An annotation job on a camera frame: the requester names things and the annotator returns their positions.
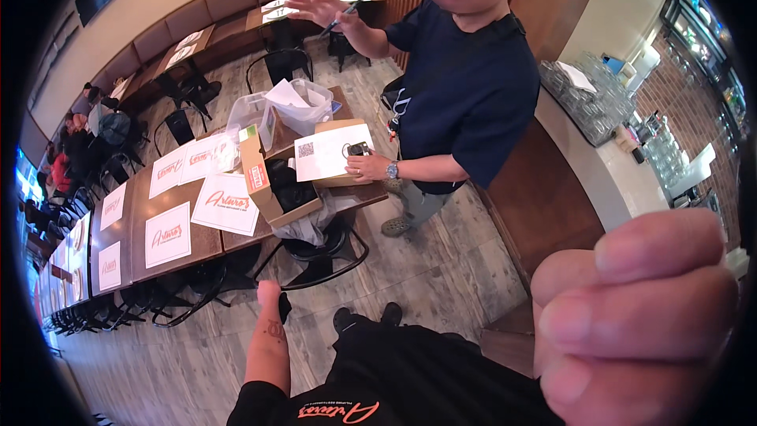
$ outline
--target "black shoe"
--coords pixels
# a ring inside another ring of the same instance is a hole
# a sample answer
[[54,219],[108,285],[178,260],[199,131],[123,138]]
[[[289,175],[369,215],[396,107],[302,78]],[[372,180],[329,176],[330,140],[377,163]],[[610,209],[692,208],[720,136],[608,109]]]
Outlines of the black shoe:
[[381,315],[381,323],[389,326],[399,326],[402,321],[402,308],[394,301],[387,304],[384,314]]
[[352,316],[352,313],[349,308],[339,308],[336,310],[334,313],[334,330],[337,334],[341,334],[350,325],[350,316]]

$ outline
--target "booth seating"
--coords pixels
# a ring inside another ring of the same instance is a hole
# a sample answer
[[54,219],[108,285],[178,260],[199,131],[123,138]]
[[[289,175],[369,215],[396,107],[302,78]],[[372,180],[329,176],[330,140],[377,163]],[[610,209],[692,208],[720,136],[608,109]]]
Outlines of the booth seating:
[[[154,82],[155,72],[167,50],[190,33],[215,23],[207,48],[194,57],[201,72],[218,68],[252,52],[263,49],[264,38],[270,30],[245,31],[247,12],[272,0],[193,0],[168,14],[159,22],[139,34],[123,48],[95,77],[91,79],[105,93],[113,90],[118,78],[136,73],[121,99],[121,109],[134,116],[164,95]],[[320,28],[310,22],[296,21],[295,31],[301,36],[317,34]],[[189,69],[176,66],[172,76],[182,80]],[[73,112],[89,112],[89,104],[80,95],[71,107]]]

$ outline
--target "brick wall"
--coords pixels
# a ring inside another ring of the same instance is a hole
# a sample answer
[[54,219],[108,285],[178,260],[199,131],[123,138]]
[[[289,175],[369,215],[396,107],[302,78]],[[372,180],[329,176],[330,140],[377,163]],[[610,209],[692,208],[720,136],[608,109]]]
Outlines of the brick wall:
[[[684,49],[680,42],[676,45],[678,50]],[[716,122],[721,115],[720,99],[691,60],[686,74],[680,70],[673,60],[675,54],[668,56],[666,52],[668,43],[662,33],[652,46],[660,53],[662,62],[638,91],[639,115],[647,118],[659,110],[667,116],[672,134],[691,159],[712,143],[716,155],[714,162],[710,163],[712,176],[699,185],[699,193],[704,195],[712,188],[718,194],[729,239],[728,250],[733,250],[741,243],[736,192],[738,159],[731,152],[727,134]]]

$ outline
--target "wristwatch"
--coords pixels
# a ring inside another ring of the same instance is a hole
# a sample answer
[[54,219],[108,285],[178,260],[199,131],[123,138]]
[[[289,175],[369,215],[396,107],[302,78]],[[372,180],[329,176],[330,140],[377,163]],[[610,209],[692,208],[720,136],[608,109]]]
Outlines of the wristwatch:
[[397,160],[395,159],[389,166],[386,167],[386,175],[389,179],[397,179]]

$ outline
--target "hand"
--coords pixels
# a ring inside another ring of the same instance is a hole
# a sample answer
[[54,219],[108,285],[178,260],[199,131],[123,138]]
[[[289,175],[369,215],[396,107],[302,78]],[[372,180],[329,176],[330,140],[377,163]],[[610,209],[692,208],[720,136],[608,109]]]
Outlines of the hand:
[[276,281],[263,280],[257,285],[257,302],[260,306],[269,306],[270,303],[279,302],[282,288]]
[[723,241],[714,213],[677,209],[541,264],[535,374],[557,415],[577,425],[686,419],[736,311]]
[[366,181],[381,181],[389,176],[386,174],[386,167],[392,161],[386,156],[370,150],[370,156],[348,156],[345,171],[355,175],[355,183],[365,183]]
[[299,10],[299,12],[290,13],[290,19],[309,20],[324,28],[335,19],[338,20],[339,25],[334,27],[334,32],[344,32],[360,22],[357,13],[349,15],[344,13],[349,5],[341,0],[287,0],[286,6]]

